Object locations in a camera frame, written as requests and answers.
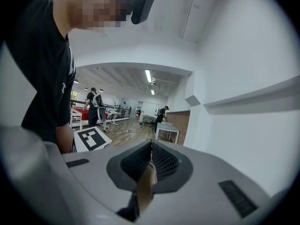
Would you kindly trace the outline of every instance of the person in black shirt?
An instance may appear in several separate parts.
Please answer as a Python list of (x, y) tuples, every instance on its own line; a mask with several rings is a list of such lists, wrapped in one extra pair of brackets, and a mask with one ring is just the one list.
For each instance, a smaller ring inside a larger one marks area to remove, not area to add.
[(160, 114), (157, 116), (156, 118), (156, 121), (155, 121), (155, 130), (154, 130), (154, 133), (156, 133), (156, 129), (158, 127), (158, 122), (162, 122), (163, 121), (163, 118), (165, 119), (165, 121), (167, 122), (167, 118), (165, 116), (165, 112), (166, 110), (169, 110), (169, 107), (168, 106), (165, 106), (163, 108), (160, 109)]
[(98, 113), (97, 113), (97, 108), (93, 105), (93, 99), (94, 96), (97, 95), (96, 93), (96, 88), (91, 88), (90, 92), (88, 93), (86, 97), (86, 103), (83, 107), (83, 110), (86, 110), (86, 107), (90, 105), (89, 109), (89, 128), (94, 127), (97, 125), (98, 121)]
[(61, 153), (72, 150), (74, 137), (69, 122), (76, 68), (68, 33), (123, 21), (128, 1), (31, 0), (5, 35), (13, 60), (36, 91), (22, 127), (56, 143)]

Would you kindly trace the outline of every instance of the brown panel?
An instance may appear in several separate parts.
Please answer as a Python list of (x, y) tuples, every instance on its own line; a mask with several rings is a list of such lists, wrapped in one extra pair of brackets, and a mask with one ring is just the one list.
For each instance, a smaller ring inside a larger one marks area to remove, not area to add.
[[(180, 130), (177, 144), (183, 145), (186, 138), (188, 121), (189, 121), (190, 112), (173, 112), (167, 114), (168, 122), (172, 123), (175, 127)], [(172, 142), (176, 140), (176, 133), (171, 134)]]

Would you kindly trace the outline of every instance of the fluorescent light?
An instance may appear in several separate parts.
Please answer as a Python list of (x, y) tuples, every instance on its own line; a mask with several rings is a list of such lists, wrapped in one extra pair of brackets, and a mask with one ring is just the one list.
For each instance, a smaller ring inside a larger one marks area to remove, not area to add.
[(149, 70), (145, 70), (145, 72), (146, 72), (146, 75), (147, 75), (147, 79), (148, 79), (148, 82), (152, 82), (152, 80), (151, 80), (151, 76), (150, 76), (150, 71)]

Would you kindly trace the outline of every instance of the vent slot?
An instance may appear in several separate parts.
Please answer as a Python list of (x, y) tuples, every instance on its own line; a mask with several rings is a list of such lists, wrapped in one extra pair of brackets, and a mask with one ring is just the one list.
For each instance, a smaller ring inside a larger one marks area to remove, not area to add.
[(89, 160), (87, 160), (86, 158), (83, 158), (83, 159), (67, 162), (66, 164), (67, 164), (67, 167), (70, 168), (70, 167), (76, 167), (76, 166), (79, 166), (79, 165), (82, 165), (85, 163), (89, 163), (89, 162), (90, 162)]
[(219, 186), (242, 218), (257, 209), (257, 206), (251, 202), (232, 180), (220, 182)]

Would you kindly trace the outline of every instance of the white backpack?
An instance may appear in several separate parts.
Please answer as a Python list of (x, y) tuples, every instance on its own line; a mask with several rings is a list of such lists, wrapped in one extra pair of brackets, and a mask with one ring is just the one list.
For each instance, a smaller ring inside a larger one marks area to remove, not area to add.
[(96, 94), (95, 92), (93, 92), (94, 94), (94, 98), (93, 98), (93, 105), (94, 107), (103, 107), (103, 103), (102, 103), (102, 98), (100, 94)]
[(156, 110), (155, 110), (155, 116), (159, 116), (160, 115), (160, 108), (157, 108)]

